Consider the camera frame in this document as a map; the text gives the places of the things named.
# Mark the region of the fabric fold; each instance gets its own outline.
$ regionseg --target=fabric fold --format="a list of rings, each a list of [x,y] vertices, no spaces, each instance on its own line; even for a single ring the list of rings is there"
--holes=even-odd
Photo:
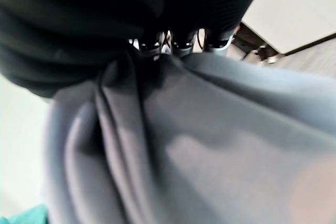
[[[208,54],[140,56],[130,50],[96,81],[55,96],[46,128],[52,223],[332,219],[324,202],[336,196],[324,181],[336,170],[333,80],[289,81],[295,73],[277,70],[266,81],[269,69]],[[311,92],[295,92],[306,81]],[[330,101],[318,105],[320,124],[319,92]],[[279,98],[268,103],[271,94]]]

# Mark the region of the gray fabric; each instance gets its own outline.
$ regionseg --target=gray fabric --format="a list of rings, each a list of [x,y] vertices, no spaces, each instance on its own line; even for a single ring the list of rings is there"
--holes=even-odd
[[[318,220],[303,196],[329,179],[317,170],[336,170],[334,81],[211,54],[130,54],[51,105],[52,223]]]

